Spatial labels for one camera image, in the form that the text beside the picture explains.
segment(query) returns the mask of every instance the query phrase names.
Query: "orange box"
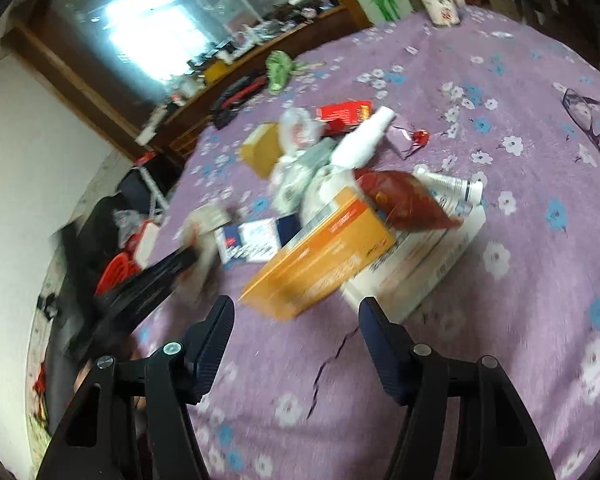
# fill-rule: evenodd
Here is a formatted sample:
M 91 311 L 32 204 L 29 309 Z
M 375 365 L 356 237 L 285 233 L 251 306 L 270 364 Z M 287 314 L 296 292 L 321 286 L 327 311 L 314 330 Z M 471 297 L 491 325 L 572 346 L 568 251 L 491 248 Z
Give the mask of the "orange box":
M 287 320 L 379 258 L 395 238 L 346 187 L 247 283 L 240 301 Z

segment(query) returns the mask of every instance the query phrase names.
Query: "metal bolt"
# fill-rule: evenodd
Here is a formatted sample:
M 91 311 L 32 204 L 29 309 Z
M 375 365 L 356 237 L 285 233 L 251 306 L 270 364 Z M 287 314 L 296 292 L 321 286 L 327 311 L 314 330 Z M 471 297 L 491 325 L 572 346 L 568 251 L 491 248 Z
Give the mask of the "metal bolt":
M 497 368 L 498 360 L 493 356 L 485 355 L 482 358 L 482 364 L 485 365 L 487 368 Z
M 417 354 L 420 355 L 422 357 L 425 357 L 427 355 L 431 354 L 431 347 L 428 345 L 425 345 L 424 343 L 418 343 L 417 345 L 415 345 L 413 347 L 413 351 Z
M 180 343 L 167 343 L 162 351 L 167 355 L 176 355 L 180 350 L 182 350 L 182 345 Z
M 112 364 L 113 364 L 113 357 L 111 357 L 110 355 L 103 355 L 96 361 L 96 365 L 101 370 L 104 370 L 104 368 L 109 368 Z

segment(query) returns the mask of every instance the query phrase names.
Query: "bed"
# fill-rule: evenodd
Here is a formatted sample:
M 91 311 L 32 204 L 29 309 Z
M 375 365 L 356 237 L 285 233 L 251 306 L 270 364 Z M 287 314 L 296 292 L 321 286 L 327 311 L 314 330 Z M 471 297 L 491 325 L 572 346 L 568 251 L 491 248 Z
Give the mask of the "bed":
M 254 98 L 187 162 L 152 260 L 180 244 L 203 203 L 273 216 L 267 182 L 238 160 L 251 130 L 289 106 L 372 99 L 429 144 L 407 160 L 381 145 L 375 168 L 481 180 L 487 221 L 406 321 L 441 354 L 496 356 L 525 402 L 557 478 L 577 479 L 600 449 L 600 152 L 565 111 L 566 88 L 600 102 L 600 73 L 563 44 L 469 7 L 462 25 L 412 14 L 303 54 L 312 66 L 277 97 Z M 592 120 L 600 128 L 600 105 Z M 334 293 L 290 322 L 237 302 L 258 266 L 223 268 L 201 304 L 236 301 L 216 382 L 190 409 L 212 478 L 382 478 L 404 409 L 391 402 Z M 172 296 L 135 332 L 143 354 L 199 315 Z M 450 406 L 452 434 L 453 406 Z M 450 464 L 449 439 L 437 475 Z

